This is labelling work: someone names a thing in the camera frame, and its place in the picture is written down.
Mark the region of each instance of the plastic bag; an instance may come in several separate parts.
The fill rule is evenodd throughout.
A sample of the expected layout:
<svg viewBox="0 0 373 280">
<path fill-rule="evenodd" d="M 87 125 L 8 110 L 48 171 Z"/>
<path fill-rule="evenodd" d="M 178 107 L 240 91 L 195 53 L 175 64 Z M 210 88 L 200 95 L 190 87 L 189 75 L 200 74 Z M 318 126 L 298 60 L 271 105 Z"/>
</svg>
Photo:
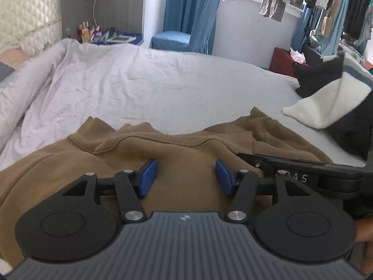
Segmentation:
<svg viewBox="0 0 373 280">
<path fill-rule="evenodd" d="M 290 56 L 295 62 L 298 62 L 299 64 L 305 63 L 304 54 L 300 54 L 298 51 L 294 51 L 292 48 L 290 48 Z"/>
</svg>

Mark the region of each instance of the folded garment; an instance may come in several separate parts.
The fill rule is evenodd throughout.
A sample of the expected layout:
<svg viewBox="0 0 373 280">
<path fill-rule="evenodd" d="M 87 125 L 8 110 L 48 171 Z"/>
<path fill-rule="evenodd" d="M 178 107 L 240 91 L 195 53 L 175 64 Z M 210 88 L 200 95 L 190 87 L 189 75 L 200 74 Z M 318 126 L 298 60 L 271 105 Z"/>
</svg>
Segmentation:
<svg viewBox="0 0 373 280">
<path fill-rule="evenodd" d="M 302 99 L 283 113 L 315 128 L 325 128 L 347 152 L 367 159 L 373 121 L 372 75 L 350 55 L 293 70 Z"/>
<path fill-rule="evenodd" d="M 148 123 L 116 131 L 100 119 L 89 118 L 67 139 L 0 172 L 0 257 L 12 266 L 23 260 L 14 227 L 30 208 L 84 173 L 107 178 L 124 169 L 137 170 L 150 158 L 157 159 L 159 171 L 142 199 L 147 214 L 223 212 L 231 200 L 223 195 L 215 177 L 216 160 L 261 174 L 236 156 L 240 152 L 331 163 L 319 149 L 256 108 L 248 117 L 188 135 L 166 135 Z"/>
</svg>

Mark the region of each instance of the chair backrest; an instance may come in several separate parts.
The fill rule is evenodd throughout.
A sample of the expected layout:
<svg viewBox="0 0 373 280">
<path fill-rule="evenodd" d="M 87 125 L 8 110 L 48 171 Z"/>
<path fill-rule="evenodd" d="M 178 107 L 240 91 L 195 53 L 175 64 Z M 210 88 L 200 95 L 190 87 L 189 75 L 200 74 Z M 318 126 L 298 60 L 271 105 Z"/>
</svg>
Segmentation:
<svg viewBox="0 0 373 280">
<path fill-rule="evenodd" d="M 220 0 L 201 0 L 197 5 L 193 28 L 190 36 L 189 51 L 199 51 L 203 46 L 208 45 Z"/>
</svg>

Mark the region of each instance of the gray ribbed panel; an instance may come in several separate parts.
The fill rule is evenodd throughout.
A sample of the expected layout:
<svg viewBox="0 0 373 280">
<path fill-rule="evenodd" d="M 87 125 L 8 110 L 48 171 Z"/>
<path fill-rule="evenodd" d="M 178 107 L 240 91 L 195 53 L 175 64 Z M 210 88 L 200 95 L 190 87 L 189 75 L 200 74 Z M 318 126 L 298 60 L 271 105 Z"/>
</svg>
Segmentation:
<svg viewBox="0 0 373 280">
<path fill-rule="evenodd" d="M 51 265 L 25 260 L 9 280 L 363 280 L 344 260 L 302 266 L 281 260 L 243 225 L 217 213 L 154 213 L 125 226 L 99 255 Z"/>
</svg>

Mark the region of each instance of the bed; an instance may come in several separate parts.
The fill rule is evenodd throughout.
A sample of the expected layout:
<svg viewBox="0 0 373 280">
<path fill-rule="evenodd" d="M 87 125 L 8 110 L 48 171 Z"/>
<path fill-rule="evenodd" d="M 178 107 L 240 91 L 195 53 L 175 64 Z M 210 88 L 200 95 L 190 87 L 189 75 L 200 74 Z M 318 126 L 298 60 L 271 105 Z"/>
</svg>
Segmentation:
<svg viewBox="0 0 373 280">
<path fill-rule="evenodd" d="M 275 118 L 335 163 L 363 166 L 323 130 L 281 114 L 300 97 L 297 80 L 238 61 L 65 39 L 13 73 L 0 94 L 0 169 L 65 138 L 89 116 L 118 129 L 149 122 L 183 134 L 250 114 Z"/>
</svg>

